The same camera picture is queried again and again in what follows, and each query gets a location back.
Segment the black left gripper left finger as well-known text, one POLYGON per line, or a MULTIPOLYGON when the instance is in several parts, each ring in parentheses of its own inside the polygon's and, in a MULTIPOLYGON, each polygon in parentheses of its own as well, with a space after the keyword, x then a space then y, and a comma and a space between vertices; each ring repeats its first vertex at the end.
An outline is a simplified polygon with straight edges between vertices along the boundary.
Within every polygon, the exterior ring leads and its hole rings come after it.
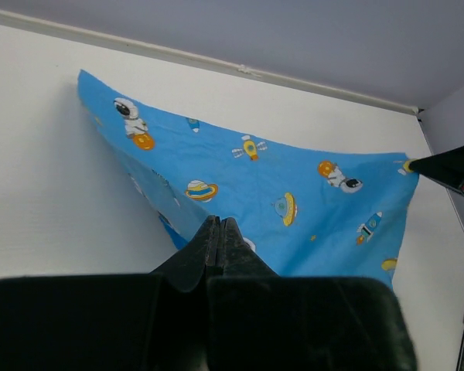
POLYGON ((150 274, 162 277, 178 292, 193 291, 216 263, 218 237, 219 218, 208 216, 191 241, 150 274))

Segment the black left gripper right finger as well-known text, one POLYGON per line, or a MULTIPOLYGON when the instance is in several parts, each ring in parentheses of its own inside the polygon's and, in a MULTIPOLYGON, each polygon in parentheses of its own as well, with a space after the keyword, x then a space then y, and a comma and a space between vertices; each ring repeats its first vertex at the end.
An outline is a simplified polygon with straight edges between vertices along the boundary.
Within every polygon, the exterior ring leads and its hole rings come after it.
POLYGON ((219 268, 224 277, 277 277, 251 249, 233 218, 220 222, 219 268))

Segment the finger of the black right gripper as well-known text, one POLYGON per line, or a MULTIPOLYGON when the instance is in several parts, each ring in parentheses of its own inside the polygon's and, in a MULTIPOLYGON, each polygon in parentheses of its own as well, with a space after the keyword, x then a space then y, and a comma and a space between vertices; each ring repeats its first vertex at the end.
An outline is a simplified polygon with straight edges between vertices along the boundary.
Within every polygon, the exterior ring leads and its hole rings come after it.
POLYGON ((408 168, 464 197, 464 145, 426 158, 411 160, 408 168))

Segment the blue space-print cloth placemat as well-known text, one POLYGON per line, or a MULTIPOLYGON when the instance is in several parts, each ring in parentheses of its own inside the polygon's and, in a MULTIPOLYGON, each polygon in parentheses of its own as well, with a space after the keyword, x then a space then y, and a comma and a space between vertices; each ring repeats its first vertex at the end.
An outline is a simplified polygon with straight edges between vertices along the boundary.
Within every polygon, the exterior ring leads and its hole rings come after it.
POLYGON ((176 247, 230 217, 281 276, 391 284, 418 185, 406 154, 284 145, 144 105, 87 71, 77 91, 176 247))

